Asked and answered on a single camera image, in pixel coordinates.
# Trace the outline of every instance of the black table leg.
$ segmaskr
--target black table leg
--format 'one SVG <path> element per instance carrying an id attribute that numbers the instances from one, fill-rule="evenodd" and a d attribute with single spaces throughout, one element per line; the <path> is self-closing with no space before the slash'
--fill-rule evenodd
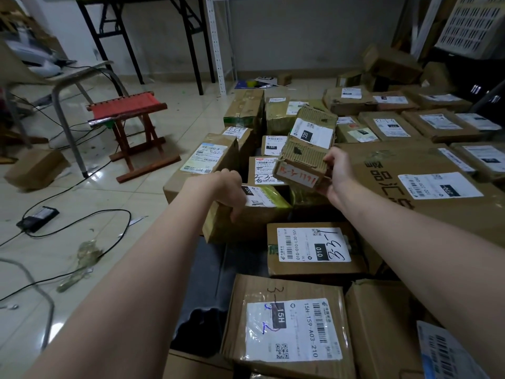
<path id="1" fill-rule="evenodd" d="M 94 28 L 94 25 L 92 23 L 92 19 L 89 17 L 88 11 L 86 9 L 86 5 L 83 4 L 82 2 L 80 2 L 79 0 L 76 0 L 76 2 L 77 2 L 77 6 L 79 6 L 79 9 L 82 13 L 82 16 L 84 17 L 84 21 L 86 22 L 86 25 L 88 25 L 89 32 L 91 33 L 91 35 L 93 37 L 93 41 L 94 41 L 95 45 L 97 46 L 98 53 L 100 53 L 102 60 L 108 61 L 109 59 L 107 58 L 107 55 L 105 54 L 104 47 L 102 46 L 102 43 L 100 42 L 100 38 L 98 37 L 97 31 Z M 109 69 L 111 72 L 113 72 L 110 64 L 105 65 L 105 67 L 107 69 Z M 116 88 L 118 95 L 122 96 L 123 91 L 121 90 L 119 85 L 114 80 L 112 80 L 112 83 L 114 84 L 114 87 Z"/>
<path id="2" fill-rule="evenodd" d="M 204 90 L 201 87 L 200 71 L 198 70 L 198 61 L 196 60 L 196 53 L 194 52 L 193 36 L 191 35 L 191 29 L 189 27 L 186 0 L 179 0 L 179 2 L 181 5 L 181 15 L 184 22 L 184 29 L 186 30 L 186 38 L 188 40 L 189 53 L 191 54 L 191 61 L 193 62 L 194 76 L 196 78 L 196 84 L 198 85 L 198 92 L 200 95 L 203 95 Z"/>
<path id="3" fill-rule="evenodd" d="M 204 39 L 205 39 L 205 49 L 207 50 L 207 61 L 209 62 L 209 71 L 211 72 L 211 81 L 212 81 L 212 83 L 215 83 L 216 76 L 214 75 L 214 66 L 212 65 L 211 44 L 209 42 L 209 32 L 207 31 L 207 22 L 205 20 L 204 0 L 198 0 L 198 5 L 200 7 L 201 28 L 203 29 L 203 34 L 204 34 Z"/>
<path id="4" fill-rule="evenodd" d="M 122 33 L 123 38 L 125 40 L 125 44 L 126 44 L 126 48 L 128 49 L 128 53 L 130 53 L 131 62 L 133 63 L 133 67 L 135 68 L 135 72 L 137 73 L 138 82 L 140 82 L 141 85 L 144 85 L 145 82 L 142 78 L 142 73 L 140 72 L 140 68 L 138 67 L 137 58 L 135 57 L 135 53 L 133 53 L 133 48 L 131 47 L 130 39 L 128 38 L 128 34 L 126 33 L 126 29 L 123 24 L 123 18 L 121 17 L 121 11 L 118 9 L 117 4 L 111 3 L 110 6 L 112 7 L 112 10 L 114 11 L 114 15 L 116 16 L 116 20 L 118 22 L 119 29 L 121 29 L 121 33 Z"/>

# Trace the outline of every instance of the barcode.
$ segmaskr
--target barcode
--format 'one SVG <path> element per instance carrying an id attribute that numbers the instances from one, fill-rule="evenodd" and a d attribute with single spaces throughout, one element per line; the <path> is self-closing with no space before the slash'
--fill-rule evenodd
<path id="1" fill-rule="evenodd" d="M 276 343 L 275 352 L 277 353 L 277 359 L 289 359 L 287 343 Z"/>
<path id="2" fill-rule="evenodd" d="M 454 371 L 452 370 L 451 357 L 449 356 L 449 350 L 447 348 L 447 341 L 444 337 L 436 335 L 436 347 L 438 351 L 438 356 L 440 357 L 440 368 L 444 374 L 444 378 L 454 377 Z"/>
<path id="3" fill-rule="evenodd" d="M 291 235 L 286 235 L 286 256 L 293 259 L 293 246 L 291 245 Z"/>
<path id="4" fill-rule="evenodd" d="M 424 197 L 425 195 L 423 194 L 423 191 L 421 188 L 414 182 L 413 179 L 408 180 L 411 184 L 411 188 L 414 190 L 414 193 L 417 194 L 420 197 Z"/>
<path id="5" fill-rule="evenodd" d="M 328 343 L 328 337 L 326 336 L 326 329 L 324 327 L 323 314 L 321 312 L 321 305 L 319 303 L 313 303 L 312 309 L 314 310 L 314 319 L 316 320 L 319 343 Z"/>

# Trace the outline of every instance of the white shipping label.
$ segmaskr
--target white shipping label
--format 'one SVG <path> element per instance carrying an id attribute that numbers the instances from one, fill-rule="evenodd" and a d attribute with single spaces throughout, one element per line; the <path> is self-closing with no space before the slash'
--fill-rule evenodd
<path id="1" fill-rule="evenodd" d="M 500 130 L 502 128 L 477 113 L 456 113 L 456 115 L 479 130 Z"/>
<path id="2" fill-rule="evenodd" d="M 424 95 L 422 96 L 430 101 L 437 101 L 437 102 L 451 102 L 451 101 L 461 101 L 461 98 L 456 97 L 455 95 L 451 94 L 443 94 L 443 95 Z"/>
<path id="3" fill-rule="evenodd" d="M 305 105 L 308 105 L 308 103 L 303 101 L 289 101 L 287 104 L 286 115 L 287 116 L 297 115 L 298 111 Z"/>
<path id="4" fill-rule="evenodd" d="M 326 298 L 247 304 L 245 360 L 342 360 Z"/>
<path id="5" fill-rule="evenodd" d="M 402 174 L 398 178 L 415 200 L 483 197 L 483 194 L 459 172 Z"/>
<path id="6" fill-rule="evenodd" d="M 402 95 L 398 96 L 375 95 L 374 98 L 375 101 L 377 101 L 378 103 L 408 103 L 407 98 L 403 97 Z"/>
<path id="7" fill-rule="evenodd" d="M 379 137 L 377 137 L 369 128 L 351 130 L 349 134 L 356 138 L 359 142 L 370 142 L 379 139 Z"/>
<path id="8" fill-rule="evenodd" d="M 374 122 L 386 137 L 410 137 L 410 134 L 407 133 L 395 119 L 374 118 Z"/>
<path id="9" fill-rule="evenodd" d="M 475 169 L 473 167 L 470 167 L 466 163 L 464 163 L 461 159 L 456 157 L 453 152 L 451 152 L 449 149 L 444 149 L 443 147 L 438 148 L 438 151 L 441 152 L 443 155 L 445 155 L 447 158 L 449 158 L 452 162 L 454 162 L 459 168 L 463 171 L 468 171 L 468 172 L 474 172 Z"/>
<path id="10" fill-rule="evenodd" d="M 505 153 L 500 152 L 496 147 L 491 145 L 463 147 L 492 171 L 505 172 Z"/>
<path id="11" fill-rule="evenodd" d="M 289 165 L 286 162 L 282 162 L 279 165 L 277 174 L 308 187 L 314 187 L 319 179 L 318 176 L 301 170 L 293 165 Z"/>
<path id="12" fill-rule="evenodd" d="M 355 124 L 356 121 L 352 119 L 352 117 L 338 117 L 337 125 L 343 124 Z"/>
<path id="13" fill-rule="evenodd" d="M 284 182 L 273 176 L 276 161 L 277 158 L 256 158 L 254 171 L 254 183 L 256 185 L 284 184 Z"/>
<path id="14" fill-rule="evenodd" d="M 242 186 L 247 198 L 246 206 L 251 207 L 276 207 L 275 203 L 263 192 L 261 187 Z"/>
<path id="15" fill-rule="evenodd" d="M 237 128 L 236 126 L 230 126 L 223 132 L 223 135 L 234 135 L 237 137 L 237 140 L 239 140 L 242 138 L 246 131 L 247 128 Z"/>
<path id="16" fill-rule="evenodd" d="M 359 88 L 342 88 L 341 98 L 361 99 L 361 89 Z"/>
<path id="17" fill-rule="evenodd" d="M 339 227 L 277 229 L 281 262 L 350 262 L 349 249 Z"/>
<path id="18" fill-rule="evenodd" d="M 226 149 L 227 146 L 224 145 L 202 143 L 180 170 L 198 174 L 210 173 Z"/>
<path id="19" fill-rule="evenodd" d="M 333 139 L 333 130 L 297 118 L 291 135 L 302 141 L 329 149 Z"/>
<path id="20" fill-rule="evenodd" d="M 267 135 L 265 139 L 265 155 L 279 156 L 287 141 L 287 135 Z"/>
<path id="21" fill-rule="evenodd" d="M 417 335 L 426 379 L 489 379 L 445 328 L 418 320 Z"/>
<path id="22" fill-rule="evenodd" d="M 441 129 L 441 130 L 462 129 L 462 127 L 456 125 L 454 122 L 449 121 L 447 118 L 445 118 L 443 114 L 426 114 L 420 117 L 435 129 Z"/>

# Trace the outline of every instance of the hand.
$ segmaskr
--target hand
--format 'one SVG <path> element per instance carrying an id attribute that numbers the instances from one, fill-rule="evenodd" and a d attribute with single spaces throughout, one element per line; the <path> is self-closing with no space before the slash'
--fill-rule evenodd
<path id="1" fill-rule="evenodd" d="M 214 200 L 233 208 L 230 220 L 235 222 L 247 202 L 242 190 L 242 177 L 235 170 L 228 169 L 214 172 L 212 175 L 216 180 Z"/>
<path id="2" fill-rule="evenodd" d="M 329 168 L 332 168 L 331 185 L 321 186 L 318 192 L 328 198 L 333 206 L 342 211 L 342 201 L 339 198 L 339 191 L 344 186 L 358 183 L 352 172 L 349 154 L 338 147 L 332 147 L 323 159 Z"/>

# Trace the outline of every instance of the chair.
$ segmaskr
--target chair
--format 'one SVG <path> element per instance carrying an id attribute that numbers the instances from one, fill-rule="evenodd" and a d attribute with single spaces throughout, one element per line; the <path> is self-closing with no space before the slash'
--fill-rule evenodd
<path id="1" fill-rule="evenodd" d="M 124 85 L 118 76 L 113 71 L 105 68 L 105 65 L 111 63 L 111 61 L 95 61 L 89 63 L 77 62 L 75 64 L 72 64 L 72 68 L 63 68 L 63 73 L 60 75 L 51 78 L 42 78 L 29 70 L 28 67 L 12 52 L 9 46 L 2 39 L 0 39 L 0 87 L 3 88 L 3 97 L 6 107 L 12 115 L 13 122 L 18 128 L 24 144 L 28 148 L 32 147 L 26 130 L 21 123 L 19 112 L 17 110 L 16 103 L 13 100 L 14 96 L 12 95 L 11 90 L 19 84 L 52 85 L 52 100 L 54 110 L 58 115 L 58 119 L 60 120 L 60 124 L 63 127 L 69 146 L 75 156 L 77 165 L 79 165 L 82 176 L 84 178 L 88 178 L 89 176 L 86 170 L 86 166 L 80 155 L 77 144 L 72 136 L 70 127 L 61 108 L 60 92 L 63 89 L 75 84 L 84 98 L 88 101 L 88 103 L 93 104 L 92 99 L 86 93 L 80 82 L 96 75 L 104 74 L 110 76 L 110 80 L 116 87 L 116 90 L 120 97 L 128 96 L 129 94 L 124 88 Z"/>

